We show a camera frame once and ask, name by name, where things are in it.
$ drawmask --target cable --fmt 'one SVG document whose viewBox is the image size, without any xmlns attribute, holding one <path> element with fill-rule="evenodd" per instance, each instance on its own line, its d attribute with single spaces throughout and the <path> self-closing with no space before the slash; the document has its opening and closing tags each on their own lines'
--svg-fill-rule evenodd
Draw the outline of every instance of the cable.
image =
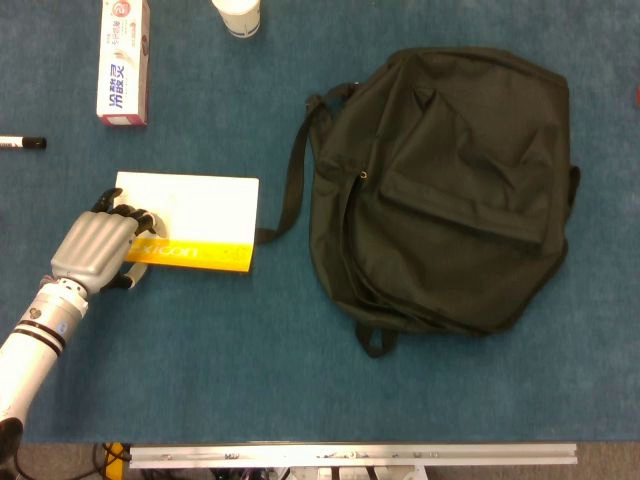
<svg viewBox="0 0 640 480">
<path fill-rule="evenodd" d="M 112 445 L 113 445 L 112 443 L 110 443 L 109 445 L 107 445 L 106 443 L 103 443 L 102 448 L 104 449 L 105 452 L 107 452 L 112 457 L 116 457 L 118 460 L 122 460 L 123 462 L 131 461 L 131 454 L 129 453 L 128 444 L 122 445 L 122 451 L 120 453 L 116 453 L 113 450 L 111 450 Z"/>
<path fill-rule="evenodd" d="M 105 462 L 102 465 L 98 465 L 98 468 L 96 468 L 96 462 L 95 462 L 95 453 L 96 453 L 96 451 L 97 451 L 97 445 L 94 445 L 94 449 L 93 449 L 93 452 L 92 452 L 92 459 L 93 459 L 92 461 L 94 462 L 94 468 L 92 470 L 89 470 L 87 472 L 81 473 L 80 475 L 76 475 L 75 477 L 66 478 L 65 480 L 82 480 L 83 478 L 86 478 L 89 475 L 93 475 L 94 473 L 98 473 L 98 474 L 102 475 L 103 478 L 105 478 L 105 476 L 101 473 L 102 470 L 105 470 L 109 465 L 111 465 L 113 462 L 115 462 L 118 459 L 116 457 L 113 457 L 108 462 L 105 459 Z M 25 480 L 38 480 L 37 478 L 32 477 L 31 475 L 29 475 L 28 473 L 26 473 L 22 469 L 22 467 L 20 466 L 20 462 L 18 461 L 18 452 L 16 452 L 16 454 L 13 456 L 13 466 L 15 467 L 16 471 Z"/>
</svg>

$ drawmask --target robotic arm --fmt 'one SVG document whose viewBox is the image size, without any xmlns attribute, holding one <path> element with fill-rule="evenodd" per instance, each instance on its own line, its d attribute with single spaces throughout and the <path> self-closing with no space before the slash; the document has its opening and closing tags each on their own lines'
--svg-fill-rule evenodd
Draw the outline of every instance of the robotic arm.
<svg viewBox="0 0 640 480">
<path fill-rule="evenodd" d="M 128 205 L 111 208 L 122 190 L 107 190 L 75 221 L 51 259 L 44 285 L 0 349 L 0 463 L 18 449 L 29 405 L 78 323 L 91 295 L 132 288 L 146 271 L 120 267 L 136 235 L 156 220 Z"/>
</svg>

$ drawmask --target backpack strap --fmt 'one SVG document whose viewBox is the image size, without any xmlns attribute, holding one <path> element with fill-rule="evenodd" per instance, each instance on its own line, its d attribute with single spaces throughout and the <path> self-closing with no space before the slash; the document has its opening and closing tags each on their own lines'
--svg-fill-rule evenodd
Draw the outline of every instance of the backpack strap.
<svg viewBox="0 0 640 480">
<path fill-rule="evenodd" d="M 284 197 L 282 199 L 282 211 L 280 213 L 280 221 L 275 229 L 258 228 L 256 229 L 255 243 L 268 243 L 276 240 L 291 229 L 298 215 L 300 214 L 300 206 L 302 205 L 302 191 L 304 189 L 304 156 L 307 148 L 307 137 L 311 130 L 316 115 L 319 112 L 328 114 L 325 108 L 327 102 L 340 98 L 346 101 L 355 91 L 357 84 L 343 83 L 327 92 L 321 98 L 321 101 L 315 105 L 309 105 L 307 115 L 298 130 L 298 134 L 293 142 L 291 154 L 289 156 L 289 166 L 287 167 L 287 179 L 285 182 Z"/>
<path fill-rule="evenodd" d="M 380 330 L 382 338 L 382 344 L 380 346 L 371 344 L 373 333 L 376 330 Z M 362 348 L 365 349 L 365 351 L 371 358 L 378 358 L 386 355 L 391 350 L 396 348 L 396 343 L 398 341 L 398 332 L 396 332 L 395 330 L 387 330 L 384 328 L 377 329 L 369 327 L 364 323 L 356 322 L 356 337 L 358 337 L 360 345 L 362 345 Z"/>
<path fill-rule="evenodd" d="M 580 169 L 576 166 L 569 168 L 569 213 L 567 217 L 571 215 L 573 210 L 573 202 L 576 199 L 576 193 L 578 192 L 578 186 L 580 185 Z"/>
</svg>

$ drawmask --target backpack handle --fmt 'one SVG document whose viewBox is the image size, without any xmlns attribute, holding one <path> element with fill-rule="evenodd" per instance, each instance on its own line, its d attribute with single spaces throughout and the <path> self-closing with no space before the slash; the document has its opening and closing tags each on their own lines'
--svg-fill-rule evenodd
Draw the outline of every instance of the backpack handle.
<svg viewBox="0 0 640 480">
<path fill-rule="evenodd" d="M 311 107 L 307 112 L 302 125 L 291 147 L 289 166 L 287 167 L 287 179 L 285 182 L 284 197 L 282 199 L 282 211 L 280 221 L 275 229 L 257 228 L 255 243 L 269 243 L 287 233 L 296 223 L 302 205 L 302 192 L 304 189 L 304 157 L 307 148 L 307 138 L 316 114 L 322 110 L 326 102 L 341 98 L 347 100 L 355 91 L 358 84 L 342 83 L 333 87 L 322 97 L 322 100 Z"/>
</svg>

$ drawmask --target toothpaste box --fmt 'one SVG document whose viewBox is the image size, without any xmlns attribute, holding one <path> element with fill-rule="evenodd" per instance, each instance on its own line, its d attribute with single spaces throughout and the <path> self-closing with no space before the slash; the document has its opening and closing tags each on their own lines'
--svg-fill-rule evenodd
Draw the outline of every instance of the toothpaste box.
<svg viewBox="0 0 640 480">
<path fill-rule="evenodd" d="M 149 110 L 147 0 L 102 0 L 96 113 L 106 125 L 146 125 Z"/>
</svg>

